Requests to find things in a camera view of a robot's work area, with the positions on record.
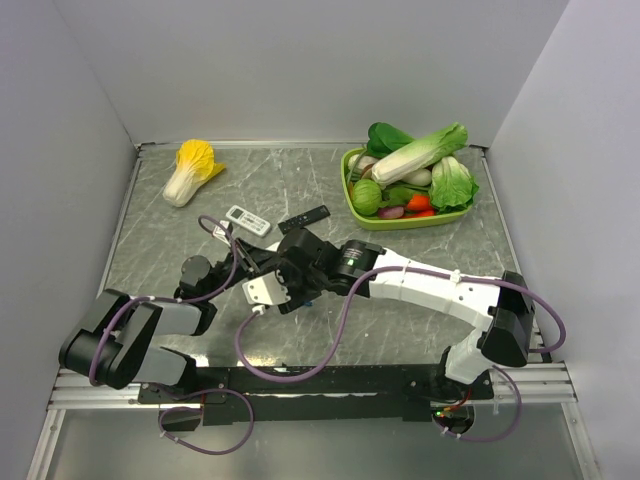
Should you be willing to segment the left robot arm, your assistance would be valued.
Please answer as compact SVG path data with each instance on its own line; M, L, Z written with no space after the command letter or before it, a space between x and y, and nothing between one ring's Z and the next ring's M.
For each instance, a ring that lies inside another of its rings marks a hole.
M170 299L139 302L124 292L103 290L63 342L60 367L114 389L134 381L160 383L172 400L189 400L198 387L195 360L168 347L154 347L152 340L203 335L217 313L210 294L250 277L275 255L242 239L236 241L236 252L237 257L228 253L216 263L202 255L187 258Z

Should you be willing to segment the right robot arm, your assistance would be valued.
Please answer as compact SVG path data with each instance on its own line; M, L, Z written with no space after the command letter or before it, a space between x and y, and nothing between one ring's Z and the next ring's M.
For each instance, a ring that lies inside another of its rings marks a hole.
M534 305L524 277L465 276L406 258L360 240L336 247L306 228L288 232L270 246L292 311L323 292L401 301L453 316L471 332L447 348L436 375L438 390L459 398L490 366L527 365Z

